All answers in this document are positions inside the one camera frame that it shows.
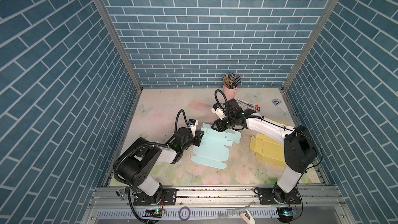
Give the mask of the light blue paper box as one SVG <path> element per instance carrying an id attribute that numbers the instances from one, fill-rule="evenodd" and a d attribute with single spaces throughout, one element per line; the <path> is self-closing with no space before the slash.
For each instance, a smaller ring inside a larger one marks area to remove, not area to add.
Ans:
<path id="1" fill-rule="evenodd" d="M 239 144 L 242 134 L 238 131 L 227 129 L 224 132 L 218 132 L 211 128 L 210 124 L 202 124 L 201 131 L 204 135 L 199 147 L 194 146 L 191 161 L 203 166 L 226 169 L 225 163 L 229 159 L 230 150 L 233 144 Z"/>

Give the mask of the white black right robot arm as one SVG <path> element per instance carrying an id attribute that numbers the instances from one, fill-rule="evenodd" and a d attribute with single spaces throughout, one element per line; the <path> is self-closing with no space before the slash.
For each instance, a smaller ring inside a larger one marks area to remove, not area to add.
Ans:
<path id="1" fill-rule="evenodd" d="M 211 126 L 213 130 L 224 132 L 238 125 L 264 134 L 282 145 L 286 166 L 280 179 L 274 184 L 273 194 L 278 203 L 289 200 L 308 166 L 319 155 L 319 149 L 310 138 L 307 128 L 302 125 L 282 125 L 250 108 L 243 110 L 235 99 L 223 104 L 217 102 L 211 110 L 219 117 Z"/>

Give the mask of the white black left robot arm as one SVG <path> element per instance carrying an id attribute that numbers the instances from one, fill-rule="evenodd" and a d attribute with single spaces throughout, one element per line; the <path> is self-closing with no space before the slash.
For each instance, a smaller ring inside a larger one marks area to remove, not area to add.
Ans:
<path id="1" fill-rule="evenodd" d="M 179 128 L 165 144 L 138 138 L 113 165 L 114 178 L 148 197 L 158 198 L 162 185 L 150 172 L 158 162 L 176 164 L 191 146 L 201 145 L 203 131 Z"/>

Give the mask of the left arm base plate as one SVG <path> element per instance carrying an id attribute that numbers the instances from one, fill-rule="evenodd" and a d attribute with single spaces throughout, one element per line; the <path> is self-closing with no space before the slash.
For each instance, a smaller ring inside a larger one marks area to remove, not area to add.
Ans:
<path id="1" fill-rule="evenodd" d="M 149 205 L 175 205 L 177 198 L 176 188 L 159 188 L 153 196 L 149 196 L 143 191 L 135 194 L 133 204 L 136 206 Z"/>

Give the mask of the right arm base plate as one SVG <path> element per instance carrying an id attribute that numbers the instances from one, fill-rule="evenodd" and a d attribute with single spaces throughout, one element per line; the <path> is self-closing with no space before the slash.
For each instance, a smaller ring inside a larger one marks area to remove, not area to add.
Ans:
<path id="1" fill-rule="evenodd" d="M 255 187 L 253 192 L 258 196 L 261 205 L 301 204 L 302 200 L 297 188 L 286 193 L 279 188 Z"/>

